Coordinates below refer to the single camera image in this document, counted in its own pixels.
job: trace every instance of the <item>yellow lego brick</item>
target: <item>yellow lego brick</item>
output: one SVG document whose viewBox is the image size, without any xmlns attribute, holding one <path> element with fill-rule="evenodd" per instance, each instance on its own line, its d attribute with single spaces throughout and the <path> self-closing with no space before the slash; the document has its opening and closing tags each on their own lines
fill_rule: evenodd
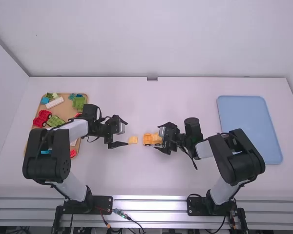
<svg viewBox="0 0 293 234">
<path fill-rule="evenodd" d="M 138 143 L 138 137 L 137 136 L 129 137 L 128 144 L 137 144 L 137 143 Z"/>
</svg>

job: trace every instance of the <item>toy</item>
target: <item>toy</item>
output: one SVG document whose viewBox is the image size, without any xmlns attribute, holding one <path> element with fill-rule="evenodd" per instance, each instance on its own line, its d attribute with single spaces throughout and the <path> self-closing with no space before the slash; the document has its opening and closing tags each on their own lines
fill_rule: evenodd
<svg viewBox="0 0 293 234">
<path fill-rule="evenodd" d="M 85 102 L 86 102 L 85 97 L 76 97 L 73 100 L 73 108 L 76 108 L 78 111 L 78 109 L 82 109 L 84 107 Z"/>
<path fill-rule="evenodd" d="M 53 96 L 52 96 L 51 93 L 47 93 L 47 94 L 45 95 L 45 97 L 48 98 L 48 99 L 52 99 L 52 98 L 53 98 Z"/>
<path fill-rule="evenodd" d="M 77 140 L 74 140 L 73 142 L 71 142 L 69 145 L 70 146 L 76 146 Z"/>
<path fill-rule="evenodd" d="M 137 136 L 131 136 L 128 139 L 128 144 L 137 144 L 138 143 L 138 137 Z"/>
<path fill-rule="evenodd" d="M 50 119 L 52 117 L 52 113 L 50 111 L 47 111 L 47 110 L 41 110 L 41 111 L 39 111 L 38 116 L 42 117 L 42 118 L 45 118 L 47 120 L 47 119 Z"/>
<path fill-rule="evenodd" d="M 58 96 L 58 94 L 57 94 L 57 93 L 53 93 L 53 94 L 52 94 L 52 97 L 53 97 L 54 99 L 57 99 L 57 98 L 59 98 L 59 96 Z"/>
<path fill-rule="evenodd" d="M 156 145 L 160 146 L 163 142 L 163 138 L 161 138 L 158 133 L 145 133 L 143 135 L 143 145 L 145 146 L 151 146 L 151 145 Z"/>
<path fill-rule="evenodd" d="M 68 99 L 69 100 L 74 100 L 75 97 L 76 97 L 76 94 L 70 94 L 69 97 L 68 97 Z"/>
<path fill-rule="evenodd" d="M 52 117 L 52 113 L 50 111 L 41 110 L 38 113 L 38 117 L 37 118 L 34 118 L 33 124 L 36 125 L 37 127 L 42 128 L 45 125 L 47 125 L 47 121 L 51 117 Z"/>
<path fill-rule="evenodd" d="M 70 158 L 71 158 L 71 159 L 74 158 L 76 155 L 77 155 L 76 150 L 71 150 L 71 151 L 70 151 Z"/>
<path fill-rule="evenodd" d="M 49 102 L 49 98 L 47 98 L 47 97 L 43 97 L 43 98 L 41 99 L 40 104 L 45 105 L 45 104 L 47 104 L 48 102 Z"/>
<path fill-rule="evenodd" d="M 38 116 L 37 118 L 34 118 L 33 124 L 36 125 L 37 127 L 42 128 L 45 125 L 47 125 L 47 119 Z"/>
<path fill-rule="evenodd" d="M 60 119 L 58 116 L 52 116 L 48 121 L 47 121 L 47 124 L 50 126 L 50 127 L 56 127 L 58 125 L 62 125 L 64 124 L 65 121 Z"/>
<path fill-rule="evenodd" d="M 56 105 L 61 104 L 62 102 L 64 102 L 63 97 L 59 97 L 59 98 L 54 99 L 53 101 L 47 103 L 45 106 L 46 106 L 47 109 L 50 109 L 50 108 L 52 108 L 52 107 L 54 107 Z"/>
</svg>

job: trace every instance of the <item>orange toy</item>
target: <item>orange toy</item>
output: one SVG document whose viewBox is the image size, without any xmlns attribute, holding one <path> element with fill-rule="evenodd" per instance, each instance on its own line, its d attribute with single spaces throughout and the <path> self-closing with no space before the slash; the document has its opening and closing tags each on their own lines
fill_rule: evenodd
<svg viewBox="0 0 293 234">
<path fill-rule="evenodd" d="M 151 145 L 156 145 L 160 146 L 163 142 L 163 138 L 161 138 L 158 133 L 145 133 L 143 135 L 143 145 L 145 146 L 151 146 Z"/>
</svg>

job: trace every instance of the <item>wooden tray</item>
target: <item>wooden tray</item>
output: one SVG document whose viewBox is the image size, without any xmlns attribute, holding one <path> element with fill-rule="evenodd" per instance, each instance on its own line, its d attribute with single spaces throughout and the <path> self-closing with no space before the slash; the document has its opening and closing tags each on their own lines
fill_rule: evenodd
<svg viewBox="0 0 293 234">
<path fill-rule="evenodd" d="M 73 101 L 68 99 L 69 95 L 70 94 L 67 94 L 67 93 L 58 93 L 59 97 L 63 97 L 64 102 L 62 102 L 61 104 L 54 106 L 50 109 L 47 109 L 46 106 L 43 104 L 39 104 L 35 117 L 38 117 L 38 113 L 41 110 L 50 111 L 52 113 L 52 115 L 58 116 L 59 118 L 63 119 L 65 122 L 67 122 L 69 118 L 75 117 L 75 115 L 78 114 L 78 112 L 77 112 L 77 109 L 73 108 Z M 85 103 L 88 103 L 87 94 L 82 94 L 82 95 L 86 98 Z M 32 125 L 31 129 L 34 129 L 34 128 L 39 128 L 39 127 Z M 76 150 L 77 155 L 79 152 L 80 142 L 81 142 L 81 139 L 78 138 L 76 145 L 70 146 L 70 150 Z"/>
</svg>

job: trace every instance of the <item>blue mat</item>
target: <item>blue mat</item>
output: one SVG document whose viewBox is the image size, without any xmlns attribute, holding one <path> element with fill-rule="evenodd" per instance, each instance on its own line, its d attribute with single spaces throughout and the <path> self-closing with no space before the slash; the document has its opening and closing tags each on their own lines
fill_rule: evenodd
<svg viewBox="0 0 293 234">
<path fill-rule="evenodd" d="M 241 128 L 266 164 L 280 164 L 283 156 L 265 100 L 257 96 L 219 96 L 217 106 L 223 132 Z"/>
</svg>

